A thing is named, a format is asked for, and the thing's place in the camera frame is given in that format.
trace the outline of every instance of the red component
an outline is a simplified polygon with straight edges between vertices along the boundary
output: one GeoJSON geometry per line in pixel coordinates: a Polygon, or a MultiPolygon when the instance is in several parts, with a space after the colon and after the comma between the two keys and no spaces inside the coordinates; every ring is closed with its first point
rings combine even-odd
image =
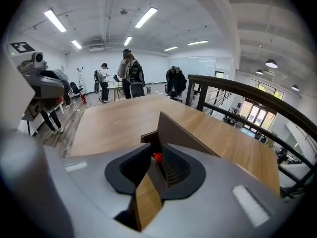
{"type": "Polygon", "coordinates": [[[157,162],[162,162],[162,161],[163,161],[163,155],[162,155],[162,153],[154,153],[154,159],[155,159],[157,162]]]}
{"type": "Polygon", "coordinates": [[[84,103],[84,104],[86,104],[86,103],[87,103],[87,101],[86,101],[86,97],[85,97],[85,95],[84,95],[84,94],[82,94],[80,97],[81,97],[81,100],[83,101],[83,103],[84,103]]]}

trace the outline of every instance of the white shirt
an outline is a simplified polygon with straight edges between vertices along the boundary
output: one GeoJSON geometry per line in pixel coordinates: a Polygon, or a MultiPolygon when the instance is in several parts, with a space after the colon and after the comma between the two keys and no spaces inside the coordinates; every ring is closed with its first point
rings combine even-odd
{"type": "Polygon", "coordinates": [[[101,83],[103,82],[108,82],[108,77],[104,78],[104,76],[107,76],[108,73],[107,73],[107,69],[102,69],[102,68],[99,68],[98,72],[100,73],[100,78],[101,78],[101,83]]]}

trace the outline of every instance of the ladder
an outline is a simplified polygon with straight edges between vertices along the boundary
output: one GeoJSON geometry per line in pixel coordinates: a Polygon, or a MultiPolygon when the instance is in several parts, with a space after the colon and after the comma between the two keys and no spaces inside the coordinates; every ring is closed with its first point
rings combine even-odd
{"type": "Polygon", "coordinates": [[[77,68],[78,71],[78,83],[79,83],[79,89],[83,88],[81,91],[82,94],[87,94],[86,91],[86,83],[85,83],[85,76],[84,76],[84,68],[81,67],[81,69],[77,68]]]}

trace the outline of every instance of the white ceiling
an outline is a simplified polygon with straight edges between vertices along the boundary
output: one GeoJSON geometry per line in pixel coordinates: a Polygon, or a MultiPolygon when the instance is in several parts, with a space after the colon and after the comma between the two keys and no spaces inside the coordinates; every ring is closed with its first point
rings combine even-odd
{"type": "MultiPolygon", "coordinates": [[[[304,89],[306,79],[316,74],[315,46],[291,2],[227,0],[226,4],[237,22],[239,69],[251,74],[257,69],[269,69],[274,71],[274,77],[265,73],[263,78],[287,89],[294,83],[304,89]],[[275,59],[278,69],[265,66],[267,59],[275,59]]],[[[207,11],[204,0],[25,0],[11,30],[32,36],[61,52],[77,51],[70,42],[74,39],[84,47],[103,43],[123,49],[127,36],[133,36],[129,48],[157,53],[226,48],[226,36],[207,11]],[[150,6],[158,12],[140,29],[135,28],[150,6]],[[44,12],[50,8],[66,32],[60,33],[47,20],[44,12]],[[120,13],[123,9],[128,12],[126,15],[120,13]],[[209,43],[187,45],[204,39],[209,43]],[[179,48],[163,51],[173,46],[179,48]]]]}
{"type": "Polygon", "coordinates": [[[133,36],[129,48],[160,53],[173,46],[178,52],[195,49],[187,46],[194,40],[209,40],[203,48],[223,46],[215,22],[196,0],[26,0],[16,22],[19,33],[60,51],[74,50],[74,39],[82,46],[107,43],[122,49],[127,36],[133,36]],[[150,6],[158,12],[135,28],[150,6]],[[50,8],[66,32],[60,33],[47,20],[44,12],[50,8]]]}

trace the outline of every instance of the wooden floor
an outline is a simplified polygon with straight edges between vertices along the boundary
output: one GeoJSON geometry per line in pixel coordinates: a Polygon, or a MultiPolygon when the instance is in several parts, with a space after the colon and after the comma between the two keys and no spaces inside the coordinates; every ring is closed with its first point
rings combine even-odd
{"type": "MultiPolygon", "coordinates": [[[[109,97],[112,100],[113,90],[109,92],[109,97]]],[[[64,127],[63,133],[58,133],[54,135],[51,133],[49,127],[45,123],[43,123],[38,129],[39,133],[34,135],[34,137],[43,145],[55,147],[59,151],[60,157],[69,157],[74,137],[85,109],[98,105],[107,105],[101,103],[95,93],[88,94],[86,96],[86,100],[87,103],[83,104],[80,98],[78,98],[77,100],[75,100],[75,98],[72,98],[71,101],[75,102],[75,104],[71,105],[67,109],[65,108],[65,105],[63,105],[65,112],[64,115],[61,113],[60,109],[57,109],[56,113],[58,119],[61,123],[61,126],[64,127]]]]}

